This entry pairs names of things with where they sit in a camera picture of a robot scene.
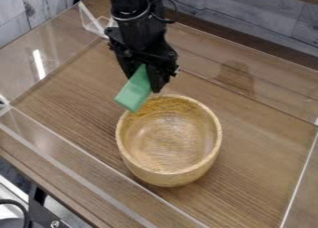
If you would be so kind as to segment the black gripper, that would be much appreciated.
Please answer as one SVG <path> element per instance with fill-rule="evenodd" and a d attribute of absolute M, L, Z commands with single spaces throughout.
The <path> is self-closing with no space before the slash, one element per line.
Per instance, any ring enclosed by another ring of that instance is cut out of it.
<path fill-rule="evenodd" d="M 174 20 L 163 12 L 112 13 L 111 16 L 118 26 L 108 27 L 104 33 L 122 71 L 131 78 L 144 64 L 151 91 L 159 93 L 179 69 L 178 53 L 166 39 L 167 25 Z"/>

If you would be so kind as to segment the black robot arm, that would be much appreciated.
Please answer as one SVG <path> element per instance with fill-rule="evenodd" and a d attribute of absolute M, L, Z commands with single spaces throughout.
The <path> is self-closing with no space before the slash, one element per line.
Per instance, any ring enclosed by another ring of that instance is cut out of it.
<path fill-rule="evenodd" d="M 124 75 L 131 78 L 144 64 L 154 93 L 160 92 L 179 70 L 179 55 L 166 39 L 168 25 L 178 16 L 172 20 L 166 17 L 164 1 L 175 6 L 171 0 L 111 0 L 116 26 L 104 30 Z"/>

